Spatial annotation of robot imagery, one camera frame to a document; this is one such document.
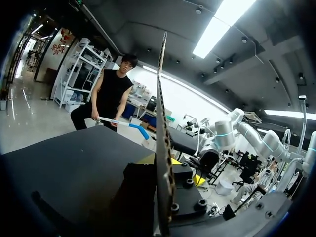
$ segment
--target black pants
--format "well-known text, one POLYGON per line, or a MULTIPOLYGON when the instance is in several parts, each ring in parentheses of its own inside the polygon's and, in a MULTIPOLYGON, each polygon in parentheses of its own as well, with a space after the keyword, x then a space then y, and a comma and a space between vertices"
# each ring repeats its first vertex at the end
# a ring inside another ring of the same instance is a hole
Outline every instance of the black pants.
MULTIPOLYGON (((79 108, 76 108, 75 110, 73 110, 71 112, 70 117, 71 117, 71 120, 73 121, 73 124, 74 124, 76 130, 82 130, 82 129, 87 128, 84 120, 90 118, 91 114, 92 114, 91 104, 81 105, 79 108)), ((112 119, 112 117, 114 117, 113 115, 106 116, 106 114, 107 113, 103 113, 100 116, 108 118, 108 119, 112 119)), ((114 132, 117 131, 117 128, 111 126, 111 124, 109 122, 102 122, 102 123, 104 126, 108 127, 109 129, 113 130, 114 132)))

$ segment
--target blue handle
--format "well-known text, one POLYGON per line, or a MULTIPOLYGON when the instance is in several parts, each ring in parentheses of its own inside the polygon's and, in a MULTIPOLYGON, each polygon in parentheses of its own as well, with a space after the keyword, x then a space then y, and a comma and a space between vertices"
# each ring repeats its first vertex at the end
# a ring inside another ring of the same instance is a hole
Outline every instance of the blue handle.
POLYGON ((150 138, 150 136, 148 135, 148 133, 146 132, 146 130, 143 127, 137 126, 134 124, 130 124, 129 127, 137 128, 146 140, 148 140, 150 138))

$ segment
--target gray ceiling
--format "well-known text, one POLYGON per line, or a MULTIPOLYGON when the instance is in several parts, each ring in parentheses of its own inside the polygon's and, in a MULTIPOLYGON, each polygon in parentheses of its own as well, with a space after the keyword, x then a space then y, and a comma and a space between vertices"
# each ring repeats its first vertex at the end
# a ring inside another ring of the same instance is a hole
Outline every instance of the gray ceiling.
MULTIPOLYGON (((307 95, 308 113, 316 112, 313 71, 297 26, 284 7, 286 1, 258 0, 206 58, 192 59, 193 49, 220 3, 221 0, 85 1, 121 53, 136 53, 140 61, 156 66, 166 30, 166 72, 199 87, 231 109, 255 111, 264 122, 263 128, 284 131, 283 127, 289 127, 300 134, 300 119, 267 116, 263 112, 298 111, 298 95, 307 95), (204 7, 201 15, 195 12, 197 5, 204 7), (244 35, 249 37, 246 44, 241 42, 244 35), (229 60, 232 55, 233 63, 225 63, 225 68, 220 69, 216 58, 229 60), (303 80, 298 77, 300 72, 304 73, 303 80)), ((316 130, 316 122, 309 120, 307 136, 312 130, 316 130)))

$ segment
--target black tabletop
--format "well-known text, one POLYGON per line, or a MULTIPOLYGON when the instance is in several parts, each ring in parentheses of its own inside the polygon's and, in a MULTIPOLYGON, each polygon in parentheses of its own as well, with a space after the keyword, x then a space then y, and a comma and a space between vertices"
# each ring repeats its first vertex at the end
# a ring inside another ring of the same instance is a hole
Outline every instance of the black tabletop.
POLYGON ((169 127, 168 130, 170 134, 171 147, 188 155, 194 155, 198 147, 197 139, 194 139, 184 132, 176 130, 172 127, 169 127))
POLYGON ((104 126, 72 132, 2 155, 16 196, 46 230, 52 224, 31 192, 68 220, 83 222, 89 210, 106 208, 123 181, 123 170, 153 152, 104 126))

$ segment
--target fluorescent light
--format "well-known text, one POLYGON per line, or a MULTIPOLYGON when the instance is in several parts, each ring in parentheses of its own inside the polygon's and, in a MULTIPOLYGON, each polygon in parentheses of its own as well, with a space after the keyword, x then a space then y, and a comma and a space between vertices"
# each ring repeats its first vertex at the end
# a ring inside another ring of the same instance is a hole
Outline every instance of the fluorescent light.
POLYGON ((267 133, 268 131, 267 130, 263 130, 263 129, 260 129, 260 128, 258 128, 257 129, 259 132, 263 132, 263 133, 267 133))
POLYGON ((40 28, 42 28, 42 27, 43 27, 43 24, 41 24, 41 25, 38 26, 35 30, 33 30, 31 34, 34 34, 36 31, 38 31, 38 30, 39 30, 40 28))
POLYGON ((229 26, 233 26, 255 1, 256 0, 224 0, 216 11, 215 17, 229 26))
POLYGON ((213 17, 199 39, 193 54, 200 58, 205 58, 229 28, 228 25, 213 17))
MULTIPOLYGON (((152 69, 152 68, 147 67, 147 66, 145 66, 145 65, 143 65, 143 68, 146 69, 146 70, 148 70, 148 71, 150 71, 150 72, 152 72, 152 73, 157 73, 157 71, 156 71, 155 69, 152 69)), ((186 85, 186 84, 180 82, 179 80, 177 80, 177 79, 175 79, 175 78, 173 78, 173 77, 171 77, 171 76, 168 76, 168 75, 166 75, 166 74, 164 74, 164 73, 162 73, 161 76, 164 77, 164 78, 167 78, 167 79, 169 79, 169 80, 171 80, 171 81, 173 81, 174 83, 177 83, 177 84, 180 85, 180 86, 183 86, 184 88, 186 88, 186 89, 188 89, 188 90, 190 90, 190 91, 192 91, 193 93, 195 93, 195 94, 197 94, 198 96, 202 97, 204 100, 207 100, 208 102, 212 103, 212 104, 215 105, 217 108, 220 108, 221 110, 225 111, 226 113, 230 113, 230 111, 229 111, 228 109, 226 109, 224 106, 222 106, 220 103, 216 102, 215 100, 212 100, 212 99, 208 98, 207 96, 203 95, 203 94, 200 93, 199 91, 197 91, 197 90, 193 89, 192 87, 190 87, 190 86, 188 86, 188 85, 186 85)))
POLYGON ((231 26, 255 3, 256 0, 223 0, 210 20, 193 54, 205 58, 231 26))
MULTIPOLYGON (((302 119, 304 117, 302 112, 295 112, 295 111, 265 110, 265 112, 268 115, 293 117, 293 118, 298 118, 298 119, 302 119)), ((316 114, 306 113, 306 118, 316 121, 316 114)))

